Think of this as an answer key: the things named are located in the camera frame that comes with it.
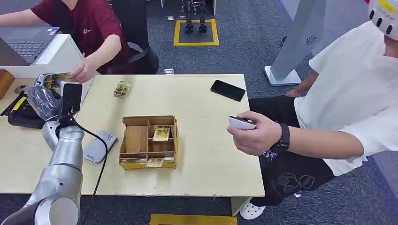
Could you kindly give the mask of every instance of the plastic bag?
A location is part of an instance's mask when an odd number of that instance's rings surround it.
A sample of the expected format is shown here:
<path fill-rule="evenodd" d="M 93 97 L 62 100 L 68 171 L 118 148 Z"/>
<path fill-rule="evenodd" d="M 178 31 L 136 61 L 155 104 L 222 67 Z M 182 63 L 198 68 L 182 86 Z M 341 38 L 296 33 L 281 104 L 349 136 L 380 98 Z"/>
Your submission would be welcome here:
<path fill-rule="evenodd" d="M 26 91 L 29 104 L 44 121 L 58 115 L 62 101 L 54 93 L 45 88 L 42 83 L 34 84 Z"/>

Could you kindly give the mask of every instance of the hand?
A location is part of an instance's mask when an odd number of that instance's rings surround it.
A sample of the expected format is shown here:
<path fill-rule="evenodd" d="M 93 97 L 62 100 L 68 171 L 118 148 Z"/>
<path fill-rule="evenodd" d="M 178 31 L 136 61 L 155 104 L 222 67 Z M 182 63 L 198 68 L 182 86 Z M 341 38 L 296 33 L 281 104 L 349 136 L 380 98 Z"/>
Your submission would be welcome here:
<path fill-rule="evenodd" d="M 94 76 L 94 73 L 97 69 L 98 67 L 95 66 L 93 63 L 86 59 L 83 59 L 77 63 L 75 69 L 72 71 L 70 76 L 72 81 L 84 83 Z"/>
<path fill-rule="evenodd" d="M 293 89 L 286 93 L 286 97 L 292 97 L 292 98 L 301 97 L 302 95 L 303 95 L 303 92 L 299 92 L 296 89 Z"/>
<path fill-rule="evenodd" d="M 238 117 L 252 120 L 256 124 L 254 130 L 241 130 L 231 126 L 227 128 L 227 131 L 233 135 L 237 149 L 246 154 L 259 156 L 281 138 L 281 126 L 262 114 L 247 111 Z"/>

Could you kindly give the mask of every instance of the card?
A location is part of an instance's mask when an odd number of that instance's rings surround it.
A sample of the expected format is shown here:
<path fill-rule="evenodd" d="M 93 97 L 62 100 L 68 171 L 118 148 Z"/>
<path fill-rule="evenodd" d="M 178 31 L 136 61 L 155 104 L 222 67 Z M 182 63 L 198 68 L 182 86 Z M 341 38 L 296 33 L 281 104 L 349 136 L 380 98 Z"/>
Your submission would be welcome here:
<path fill-rule="evenodd" d="M 44 86 L 47 89 L 57 90 L 60 88 L 57 84 L 57 80 L 61 81 L 71 81 L 70 73 L 59 73 L 59 74 L 50 74 L 46 75 L 44 78 Z"/>
<path fill-rule="evenodd" d="M 166 142 L 170 134 L 170 126 L 156 126 L 153 135 L 154 142 Z"/>
<path fill-rule="evenodd" d="M 145 168 L 159 168 L 163 165 L 164 158 L 150 158 Z"/>
<path fill-rule="evenodd" d="M 130 82 L 119 81 L 116 89 L 113 91 L 115 97 L 126 97 L 131 88 Z"/>

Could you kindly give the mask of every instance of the black watch strap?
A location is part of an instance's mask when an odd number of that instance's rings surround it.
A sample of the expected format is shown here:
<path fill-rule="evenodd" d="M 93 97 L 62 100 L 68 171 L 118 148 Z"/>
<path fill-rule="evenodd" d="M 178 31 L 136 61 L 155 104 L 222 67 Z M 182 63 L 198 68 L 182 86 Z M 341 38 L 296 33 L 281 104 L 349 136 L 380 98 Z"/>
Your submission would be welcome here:
<path fill-rule="evenodd" d="M 285 144 L 290 144 L 290 130 L 289 130 L 289 126 L 287 126 L 284 123 L 280 123 L 279 125 L 281 125 L 282 128 L 282 135 L 281 135 L 281 139 L 279 140 L 280 143 L 285 143 Z"/>
<path fill-rule="evenodd" d="M 281 126 L 281 129 L 282 129 L 281 139 L 279 139 L 279 141 L 277 143 L 272 145 L 272 147 L 270 149 L 271 151 L 273 151 L 275 153 L 287 151 L 289 149 L 289 145 L 290 145 L 289 127 L 284 123 L 280 123 L 279 125 Z"/>

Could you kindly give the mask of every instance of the cable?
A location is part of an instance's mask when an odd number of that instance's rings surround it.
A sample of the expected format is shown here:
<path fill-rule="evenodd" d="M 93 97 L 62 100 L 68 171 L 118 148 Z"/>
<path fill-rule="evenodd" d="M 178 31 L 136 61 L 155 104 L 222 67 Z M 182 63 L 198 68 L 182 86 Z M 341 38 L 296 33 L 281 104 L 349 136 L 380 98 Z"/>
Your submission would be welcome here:
<path fill-rule="evenodd" d="M 79 127 L 80 129 L 82 129 L 83 131 L 87 132 L 88 134 L 90 134 L 90 135 L 96 137 L 98 140 L 100 140 L 100 141 L 105 145 L 104 164 L 102 164 L 101 172 L 99 173 L 98 180 L 97 180 L 97 185 L 95 185 L 94 193 L 93 193 L 92 196 L 91 196 L 91 200 L 90 200 L 90 203 L 88 204 L 87 211 L 86 211 L 86 213 L 85 213 L 85 215 L 84 215 L 84 217 L 83 217 L 83 219 L 81 220 L 81 223 L 80 223 L 81 225 L 84 225 L 85 222 L 86 222 L 86 219 L 87 219 L 88 215 L 90 214 L 90 209 L 91 209 L 92 201 L 94 200 L 94 197 L 95 197 L 95 195 L 96 195 L 96 193 L 97 193 L 97 189 L 98 189 L 98 186 L 100 185 L 100 181 L 101 181 L 101 177 L 102 177 L 102 172 L 104 172 L 105 164 L 107 163 L 108 146 L 107 146 L 107 144 L 105 143 L 105 141 L 104 141 L 102 138 L 100 138 L 98 135 L 96 135 L 96 134 L 94 134 L 94 133 L 88 131 L 87 129 L 85 129 L 84 127 L 82 127 L 80 124 L 78 124 L 78 123 L 76 122 L 75 118 L 73 117 L 73 115 L 70 115 L 69 117 L 70 117 L 70 119 L 76 124 L 77 127 Z"/>

